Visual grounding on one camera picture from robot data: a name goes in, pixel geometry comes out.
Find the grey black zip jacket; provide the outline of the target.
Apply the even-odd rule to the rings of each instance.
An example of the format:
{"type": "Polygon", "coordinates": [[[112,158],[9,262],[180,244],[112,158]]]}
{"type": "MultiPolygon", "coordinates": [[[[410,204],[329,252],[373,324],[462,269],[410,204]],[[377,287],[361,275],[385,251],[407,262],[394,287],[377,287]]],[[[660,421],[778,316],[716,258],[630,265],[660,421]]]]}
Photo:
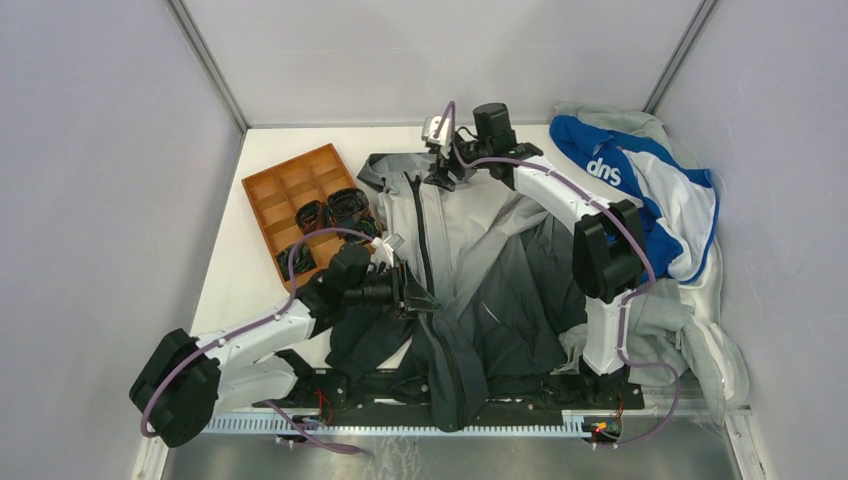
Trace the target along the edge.
{"type": "Polygon", "coordinates": [[[401,352],[391,395],[427,402],[435,425],[453,432],[488,399],[520,395],[564,365],[559,337],[587,315],[561,222],[483,172],[453,191],[430,185],[432,163],[425,153],[374,153],[357,177],[438,310],[401,320],[352,307],[326,360],[357,381],[401,352]]]}

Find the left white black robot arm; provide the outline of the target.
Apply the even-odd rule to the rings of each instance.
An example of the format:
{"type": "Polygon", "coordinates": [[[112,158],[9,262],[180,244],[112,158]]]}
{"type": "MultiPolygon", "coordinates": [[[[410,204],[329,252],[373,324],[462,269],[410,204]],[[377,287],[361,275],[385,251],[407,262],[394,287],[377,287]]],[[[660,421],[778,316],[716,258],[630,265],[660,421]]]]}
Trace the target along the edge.
{"type": "Polygon", "coordinates": [[[379,307],[398,319],[440,308],[386,242],[347,244],[325,269],[254,319],[199,336],[182,328],[165,334],[129,391],[141,434],[176,448],[218,415],[260,401],[307,404],[313,378],[278,353],[336,326],[352,307],[379,307]]]}

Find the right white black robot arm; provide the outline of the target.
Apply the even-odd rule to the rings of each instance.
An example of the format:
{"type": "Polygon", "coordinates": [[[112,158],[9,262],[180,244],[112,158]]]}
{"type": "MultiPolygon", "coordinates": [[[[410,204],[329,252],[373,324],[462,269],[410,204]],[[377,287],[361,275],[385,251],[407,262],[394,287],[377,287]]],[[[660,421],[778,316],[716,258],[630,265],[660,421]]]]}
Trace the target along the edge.
{"type": "Polygon", "coordinates": [[[428,183],[452,191],[477,169],[535,201],[573,236],[572,275],[586,296],[588,332],[582,358],[592,370],[577,382],[580,400],[602,408],[618,393],[612,373],[626,353],[627,309],[644,280],[655,278],[645,252],[638,207],[589,193],[531,142],[520,142],[503,103],[474,109],[475,133],[456,130],[455,105],[425,120],[421,139],[435,154],[428,183]]]}

